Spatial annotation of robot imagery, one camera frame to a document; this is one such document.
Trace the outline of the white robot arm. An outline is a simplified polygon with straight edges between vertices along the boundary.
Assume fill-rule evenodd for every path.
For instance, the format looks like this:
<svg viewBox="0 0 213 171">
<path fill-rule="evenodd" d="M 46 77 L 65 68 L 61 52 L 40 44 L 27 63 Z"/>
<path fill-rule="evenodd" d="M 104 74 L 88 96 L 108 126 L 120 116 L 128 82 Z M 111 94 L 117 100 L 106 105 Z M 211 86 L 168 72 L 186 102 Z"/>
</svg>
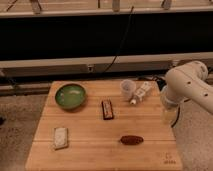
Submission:
<svg viewBox="0 0 213 171">
<path fill-rule="evenodd" d="M 194 101 L 213 114 L 213 86 L 205 82 L 207 77 L 208 68 L 200 61 L 176 66 L 165 74 L 166 85 L 160 93 L 164 106 L 162 120 L 165 124 L 171 125 L 175 120 L 184 98 Z"/>
</svg>

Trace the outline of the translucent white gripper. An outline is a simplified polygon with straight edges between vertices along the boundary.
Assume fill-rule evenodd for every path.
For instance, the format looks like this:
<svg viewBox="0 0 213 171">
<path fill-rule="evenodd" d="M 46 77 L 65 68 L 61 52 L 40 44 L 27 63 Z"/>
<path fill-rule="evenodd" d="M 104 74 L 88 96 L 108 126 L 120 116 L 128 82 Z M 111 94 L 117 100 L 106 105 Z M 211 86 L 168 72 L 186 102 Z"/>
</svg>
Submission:
<svg viewBox="0 0 213 171">
<path fill-rule="evenodd" d="M 173 103 L 163 103 L 162 120 L 164 124 L 171 125 L 177 114 L 177 105 Z"/>
</svg>

